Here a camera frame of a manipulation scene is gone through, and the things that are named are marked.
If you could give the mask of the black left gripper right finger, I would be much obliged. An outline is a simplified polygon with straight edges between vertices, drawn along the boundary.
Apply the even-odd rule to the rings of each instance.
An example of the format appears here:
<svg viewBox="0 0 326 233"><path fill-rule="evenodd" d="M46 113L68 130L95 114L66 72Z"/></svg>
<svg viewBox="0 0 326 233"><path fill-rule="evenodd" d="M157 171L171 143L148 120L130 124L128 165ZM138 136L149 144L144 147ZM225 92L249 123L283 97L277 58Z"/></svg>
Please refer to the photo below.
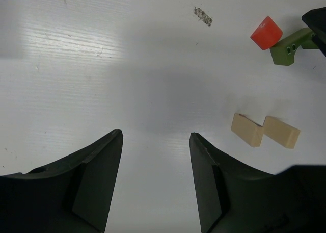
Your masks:
<svg viewBox="0 0 326 233"><path fill-rule="evenodd" d="M325 166L260 171L191 133L201 232L325 232Z"/></svg>

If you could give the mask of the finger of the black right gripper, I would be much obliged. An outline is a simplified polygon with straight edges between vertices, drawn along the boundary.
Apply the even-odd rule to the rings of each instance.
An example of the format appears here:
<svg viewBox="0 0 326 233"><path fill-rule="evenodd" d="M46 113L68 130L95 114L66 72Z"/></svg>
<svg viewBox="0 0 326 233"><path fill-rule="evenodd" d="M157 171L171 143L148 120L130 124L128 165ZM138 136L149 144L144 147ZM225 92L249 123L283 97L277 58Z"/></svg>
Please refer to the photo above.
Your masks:
<svg viewBox="0 0 326 233"><path fill-rule="evenodd" d="M326 7L313 9L302 16L302 21L313 31L312 41L326 56L325 30L326 30Z"/></svg>

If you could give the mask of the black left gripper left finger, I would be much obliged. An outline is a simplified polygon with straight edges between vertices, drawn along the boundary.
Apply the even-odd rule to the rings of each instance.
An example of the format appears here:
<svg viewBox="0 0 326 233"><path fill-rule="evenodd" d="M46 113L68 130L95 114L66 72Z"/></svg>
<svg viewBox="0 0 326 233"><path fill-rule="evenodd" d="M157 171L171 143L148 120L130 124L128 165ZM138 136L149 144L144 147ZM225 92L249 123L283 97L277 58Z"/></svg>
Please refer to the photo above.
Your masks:
<svg viewBox="0 0 326 233"><path fill-rule="evenodd" d="M104 232L123 146L115 129L28 173L1 177L1 232Z"/></svg>

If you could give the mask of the green wood block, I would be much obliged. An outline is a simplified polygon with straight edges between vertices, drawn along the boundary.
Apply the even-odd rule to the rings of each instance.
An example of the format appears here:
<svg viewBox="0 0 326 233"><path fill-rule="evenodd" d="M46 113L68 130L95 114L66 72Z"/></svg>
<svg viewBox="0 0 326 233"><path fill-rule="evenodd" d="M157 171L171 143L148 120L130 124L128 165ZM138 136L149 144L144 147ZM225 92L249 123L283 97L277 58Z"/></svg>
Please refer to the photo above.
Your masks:
<svg viewBox="0 0 326 233"><path fill-rule="evenodd" d="M280 40L271 47L270 53L275 65L290 66L294 63L294 56L297 50L319 49L312 41L315 33L310 28L303 28Z"/></svg>

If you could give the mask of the red wood cylinder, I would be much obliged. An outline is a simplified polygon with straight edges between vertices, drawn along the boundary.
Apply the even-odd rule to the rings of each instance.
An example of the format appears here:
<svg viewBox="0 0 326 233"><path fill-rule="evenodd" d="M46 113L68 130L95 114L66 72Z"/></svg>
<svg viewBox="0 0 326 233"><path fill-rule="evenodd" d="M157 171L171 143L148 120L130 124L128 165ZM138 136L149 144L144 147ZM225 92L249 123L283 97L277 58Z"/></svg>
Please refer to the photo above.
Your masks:
<svg viewBox="0 0 326 233"><path fill-rule="evenodd" d="M283 31L269 16L265 17L261 24L250 36L261 50L267 50L279 42Z"/></svg>

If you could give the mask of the natural wood block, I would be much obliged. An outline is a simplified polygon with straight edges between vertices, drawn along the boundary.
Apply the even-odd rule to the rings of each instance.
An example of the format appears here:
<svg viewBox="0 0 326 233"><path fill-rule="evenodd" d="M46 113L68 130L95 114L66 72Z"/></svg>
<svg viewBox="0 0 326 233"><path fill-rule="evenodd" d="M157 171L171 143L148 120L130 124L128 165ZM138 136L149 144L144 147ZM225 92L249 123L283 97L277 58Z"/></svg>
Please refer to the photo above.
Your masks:
<svg viewBox="0 0 326 233"><path fill-rule="evenodd" d="M266 116L263 124L264 134L287 149L294 149L301 131L280 119Z"/></svg>
<svg viewBox="0 0 326 233"><path fill-rule="evenodd" d="M247 116L235 113L231 131L251 147L260 147L264 134L264 127L250 120Z"/></svg>

